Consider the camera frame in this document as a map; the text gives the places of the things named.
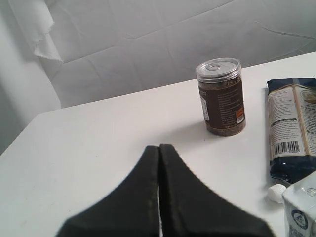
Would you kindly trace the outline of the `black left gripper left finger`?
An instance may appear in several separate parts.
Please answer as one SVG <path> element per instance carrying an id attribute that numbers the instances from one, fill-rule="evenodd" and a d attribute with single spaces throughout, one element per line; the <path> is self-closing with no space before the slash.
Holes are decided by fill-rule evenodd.
<path id="1" fill-rule="evenodd" d="M 69 218 L 60 237 L 158 237 L 159 150 L 147 146 L 129 175 L 105 198 Z"/>

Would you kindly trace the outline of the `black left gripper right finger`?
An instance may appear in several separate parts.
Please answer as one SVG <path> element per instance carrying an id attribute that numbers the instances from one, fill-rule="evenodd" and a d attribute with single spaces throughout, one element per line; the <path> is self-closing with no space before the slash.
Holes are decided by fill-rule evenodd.
<path id="1" fill-rule="evenodd" d="M 198 179 L 170 144 L 161 144 L 159 207 L 165 237 L 272 237 L 268 224 Z"/>

